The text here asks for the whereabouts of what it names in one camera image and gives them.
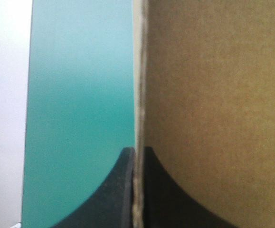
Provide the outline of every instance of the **white wall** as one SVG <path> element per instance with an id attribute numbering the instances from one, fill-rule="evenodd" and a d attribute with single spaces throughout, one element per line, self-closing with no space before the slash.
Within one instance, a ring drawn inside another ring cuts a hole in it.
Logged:
<path id="1" fill-rule="evenodd" d="M 32 0 L 0 0 L 0 228 L 21 221 Z"/>

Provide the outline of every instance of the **cardboard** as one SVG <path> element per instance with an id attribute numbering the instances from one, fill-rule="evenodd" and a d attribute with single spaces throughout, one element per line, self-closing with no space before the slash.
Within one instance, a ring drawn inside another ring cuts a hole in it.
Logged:
<path id="1" fill-rule="evenodd" d="M 148 7 L 145 144 L 213 213 L 275 228 L 275 1 Z"/>

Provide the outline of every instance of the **teal panel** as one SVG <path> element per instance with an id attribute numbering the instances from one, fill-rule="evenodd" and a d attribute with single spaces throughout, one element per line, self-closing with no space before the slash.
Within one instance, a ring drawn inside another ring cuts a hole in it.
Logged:
<path id="1" fill-rule="evenodd" d="M 131 0 L 34 0 L 23 228 L 47 228 L 134 145 Z"/>

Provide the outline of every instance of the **black plastic part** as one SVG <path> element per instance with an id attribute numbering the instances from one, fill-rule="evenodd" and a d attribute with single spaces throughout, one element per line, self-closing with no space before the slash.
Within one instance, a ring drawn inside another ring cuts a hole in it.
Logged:
<path id="1" fill-rule="evenodd" d="M 124 148 L 96 192 L 53 228 L 131 228 L 133 159 L 134 149 Z"/>
<path id="2" fill-rule="evenodd" d="M 151 147 L 144 157 L 145 228 L 235 228 L 185 193 Z"/>

